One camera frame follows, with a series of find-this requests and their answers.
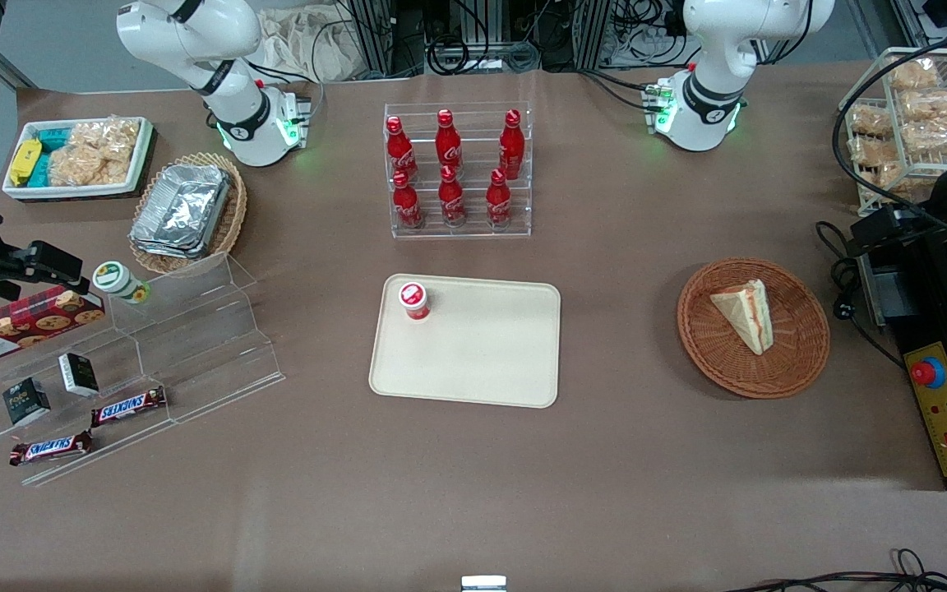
wicker basket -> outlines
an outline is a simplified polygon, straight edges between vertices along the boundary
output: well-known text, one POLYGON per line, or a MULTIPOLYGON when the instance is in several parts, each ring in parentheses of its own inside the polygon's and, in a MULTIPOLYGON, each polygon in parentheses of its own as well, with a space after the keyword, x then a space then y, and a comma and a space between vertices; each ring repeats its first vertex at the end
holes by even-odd
MULTIPOLYGON (((222 171, 229 173, 229 177, 232 177, 232 183, 229 184, 229 194, 226 196, 227 201, 225 202, 225 208, 222 210, 221 218, 218 220, 218 228, 217 231, 215 231, 214 240, 210 241, 210 250, 207 252, 207 255, 213 255, 215 252, 232 251, 234 244, 236 244, 236 239, 240 237, 243 217, 247 214, 247 187, 244 187, 243 179, 241 179, 240 172, 236 169, 236 165, 232 164, 227 158, 218 156, 217 154, 202 153, 202 151, 199 154, 182 156, 168 166, 173 164, 213 164, 214 166, 218 166, 219 169, 222 169, 222 171)), ((141 211, 148 202, 148 194, 151 193, 151 188, 155 185, 155 181, 159 180, 163 171, 166 171, 166 166, 158 173, 155 173, 154 178, 146 185, 146 189, 141 194, 141 201, 138 202, 136 212, 134 213, 135 221, 138 219, 138 216, 141 215, 141 211)), ((150 254, 150 252, 140 250, 140 248, 135 247, 134 244, 131 244, 131 251, 134 252, 134 257, 141 263, 144 269, 161 274, 180 270, 181 267, 198 260, 153 255, 150 254)))
POLYGON ((689 278, 677 303, 681 344, 700 371, 738 395, 777 400, 806 389, 824 370, 828 322, 813 293, 781 266, 763 259, 722 259, 689 278), (774 324, 774 345, 756 356, 711 294, 762 280, 774 324))

white tray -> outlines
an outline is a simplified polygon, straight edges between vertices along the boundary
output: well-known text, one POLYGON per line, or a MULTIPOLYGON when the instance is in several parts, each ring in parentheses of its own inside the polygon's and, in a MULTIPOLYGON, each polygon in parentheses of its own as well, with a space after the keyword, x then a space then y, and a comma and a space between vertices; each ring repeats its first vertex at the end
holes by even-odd
MULTIPOLYGON (((153 125, 144 117, 121 116, 125 119, 136 119, 140 121, 141 127, 138 130, 138 139, 134 145, 134 154, 131 154, 131 168, 127 171, 127 180, 123 183, 112 183, 108 185, 80 185, 79 187, 17 187, 12 184, 10 179, 10 169, 2 180, 2 192, 18 201, 67 201, 71 199, 80 199, 84 197, 97 197, 105 195, 117 195, 121 192, 132 192, 138 187, 138 181, 141 179, 141 170, 144 168, 144 161, 148 153, 148 145, 151 142, 151 132, 153 125)), ((42 130, 55 130, 58 127, 72 127, 76 123, 90 123, 90 121, 105 121, 106 117, 95 119, 61 119, 57 121, 33 121, 24 124, 20 131, 20 137, 16 139, 16 146, 10 153, 10 162, 16 156, 16 151, 24 140, 30 140, 36 137, 42 130)))
POLYGON ((561 294, 549 284, 398 274, 382 289, 368 383, 380 395, 547 408, 557 398, 561 294), (397 293, 423 284, 429 316, 397 293))

coca-cola bottle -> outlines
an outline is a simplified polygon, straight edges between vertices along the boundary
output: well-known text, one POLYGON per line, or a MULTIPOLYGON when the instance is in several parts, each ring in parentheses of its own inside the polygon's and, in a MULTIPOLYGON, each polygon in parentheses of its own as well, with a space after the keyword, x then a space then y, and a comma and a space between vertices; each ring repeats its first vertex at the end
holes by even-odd
POLYGON ((525 134, 521 131, 521 112, 511 109, 506 112, 506 127, 499 136, 499 168, 511 181, 521 173, 521 161, 525 158, 525 134))
POLYGON ((397 220, 406 229, 421 229, 426 224, 418 207, 418 194, 409 187, 409 176, 405 171, 394 173, 394 210, 397 210, 397 220))
POLYGON ((503 169, 492 171, 492 184, 488 185, 488 223, 495 231, 510 225, 510 187, 506 186, 503 169))
POLYGON ((463 188, 455 181, 455 166, 441 166, 441 186, 437 189, 441 198, 441 213, 448 228, 458 229, 466 224, 466 207, 463 207, 463 188))
POLYGON ((390 153, 390 166, 394 172, 403 171, 409 176, 409 181, 418 178, 418 165, 414 162, 414 147, 404 132, 401 118, 390 116, 386 118, 386 131, 390 139, 386 142, 386 151, 390 153))
POLYGON ((463 145, 459 132, 452 125, 451 111, 441 109, 437 112, 437 138, 433 139, 437 145, 437 160, 441 166, 455 168, 455 178, 463 178, 463 145))

sandwich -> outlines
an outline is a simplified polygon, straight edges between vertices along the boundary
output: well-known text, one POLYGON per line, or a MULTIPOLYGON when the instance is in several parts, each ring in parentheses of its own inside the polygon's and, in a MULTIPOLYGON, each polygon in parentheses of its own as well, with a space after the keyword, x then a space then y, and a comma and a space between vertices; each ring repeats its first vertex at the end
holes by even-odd
POLYGON ((723 289, 711 295, 711 303, 755 355, 761 356, 774 344, 774 324, 769 319, 769 301, 762 280, 723 289))

table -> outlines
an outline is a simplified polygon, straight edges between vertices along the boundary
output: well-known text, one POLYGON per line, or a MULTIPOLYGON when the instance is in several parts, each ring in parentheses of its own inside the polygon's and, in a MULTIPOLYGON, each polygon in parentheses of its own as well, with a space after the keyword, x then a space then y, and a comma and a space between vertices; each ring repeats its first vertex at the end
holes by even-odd
MULTIPOLYGON (((827 146, 865 64, 763 67, 717 150, 685 153, 575 75, 338 84, 309 149, 243 169, 233 251, 285 382, 44 488, 0 443, 0 592, 458 588, 708 592, 770 577, 891 571, 915 548, 947 573, 947 493, 902 373, 832 322, 820 380, 740 400, 679 344, 681 286, 704 263, 763 257, 830 307, 812 224, 853 222, 827 146), (530 239, 402 243, 382 191, 385 102, 529 99, 530 239), (394 273, 544 281, 562 294, 560 392, 548 409, 372 394, 381 286, 394 273)), ((660 72, 637 72, 653 80, 660 72)), ((143 115, 154 169, 222 151, 189 91, 22 91, 20 118, 143 115)), ((131 260, 132 200, 23 206, 6 239, 90 265, 131 260)), ((469 379, 481 379, 470 376, 469 379)))

